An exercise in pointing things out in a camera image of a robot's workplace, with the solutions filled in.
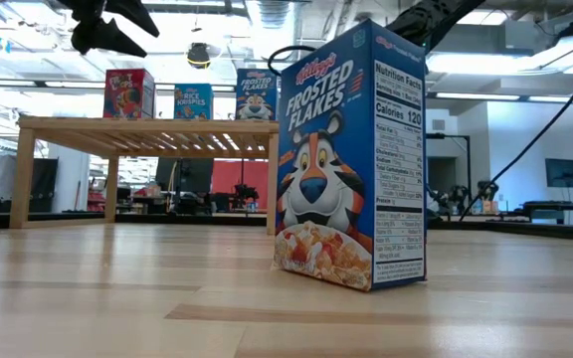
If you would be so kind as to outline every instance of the cardboard box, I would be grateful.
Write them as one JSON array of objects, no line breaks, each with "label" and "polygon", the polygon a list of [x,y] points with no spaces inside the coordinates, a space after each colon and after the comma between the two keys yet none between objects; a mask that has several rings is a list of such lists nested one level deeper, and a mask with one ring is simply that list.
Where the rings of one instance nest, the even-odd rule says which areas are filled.
[{"label": "cardboard box", "polygon": [[154,77],[147,70],[108,70],[103,118],[153,118],[155,96]]},{"label": "cardboard box", "polygon": [[361,290],[426,279],[424,70],[366,21],[283,71],[280,268]]},{"label": "cardboard box", "polygon": [[276,120],[278,78],[269,70],[239,69],[236,119]]},{"label": "cardboard box", "polygon": [[214,91],[209,84],[174,87],[174,119],[213,119]]}]

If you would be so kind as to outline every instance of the wooden surface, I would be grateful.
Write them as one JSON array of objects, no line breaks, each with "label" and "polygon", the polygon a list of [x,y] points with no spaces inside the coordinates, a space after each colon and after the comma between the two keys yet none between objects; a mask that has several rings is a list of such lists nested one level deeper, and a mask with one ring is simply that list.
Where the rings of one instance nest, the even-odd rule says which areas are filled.
[{"label": "wooden surface", "polygon": [[22,116],[10,228],[29,226],[28,207],[35,138],[109,159],[105,220],[114,221],[119,156],[268,158],[267,234],[275,230],[278,123],[268,120],[113,119]]},{"label": "wooden surface", "polygon": [[263,228],[0,231],[0,357],[573,358],[573,241],[431,232],[429,281],[271,270]]}]

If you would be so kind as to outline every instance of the red wall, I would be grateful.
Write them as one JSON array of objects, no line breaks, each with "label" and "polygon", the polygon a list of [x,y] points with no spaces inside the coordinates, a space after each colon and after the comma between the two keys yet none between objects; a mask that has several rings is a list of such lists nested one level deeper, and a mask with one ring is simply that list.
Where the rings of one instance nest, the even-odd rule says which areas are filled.
[{"label": "red wall", "polygon": [[[245,161],[245,181],[255,187],[260,198],[258,208],[267,209],[267,179],[269,163],[264,161]],[[235,193],[234,185],[242,183],[242,161],[214,161],[212,193]]]}]

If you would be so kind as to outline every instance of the computer monitor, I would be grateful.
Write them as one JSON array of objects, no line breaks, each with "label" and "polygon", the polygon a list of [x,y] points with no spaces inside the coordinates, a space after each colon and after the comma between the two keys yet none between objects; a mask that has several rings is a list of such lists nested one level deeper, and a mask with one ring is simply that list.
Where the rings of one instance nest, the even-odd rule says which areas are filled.
[{"label": "computer monitor", "polygon": [[[176,163],[174,174],[174,187],[169,188],[171,171]],[[182,164],[181,183],[178,183],[178,170]],[[211,158],[158,158],[156,168],[156,183],[160,189],[169,188],[175,191],[180,186],[184,192],[209,193],[211,191],[211,176],[214,172],[214,159]]]},{"label": "computer monitor", "polygon": [[573,160],[545,159],[548,188],[573,188]]}]

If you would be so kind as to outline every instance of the frosted flakes box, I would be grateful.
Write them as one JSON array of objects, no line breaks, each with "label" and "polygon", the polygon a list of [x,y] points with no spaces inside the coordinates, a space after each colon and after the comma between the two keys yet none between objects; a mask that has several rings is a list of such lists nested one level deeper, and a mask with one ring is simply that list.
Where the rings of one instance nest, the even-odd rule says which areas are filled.
[{"label": "frosted flakes box", "polygon": [[276,120],[278,78],[269,70],[239,69],[236,119]]},{"label": "frosted flakes box", "polygon": [[424,64],[366,21],[283,71],[277,266],[365,291],[426,278]]},{"label": "frosted flakes box", "polygon": [[154,77],[147,70],[107,70],[103,117],[153,118],[155,94]]},{"label": "frosted flakes box", "polygon": [[213,119],[214,92],[209,84],[174,87],[174,119]]}]

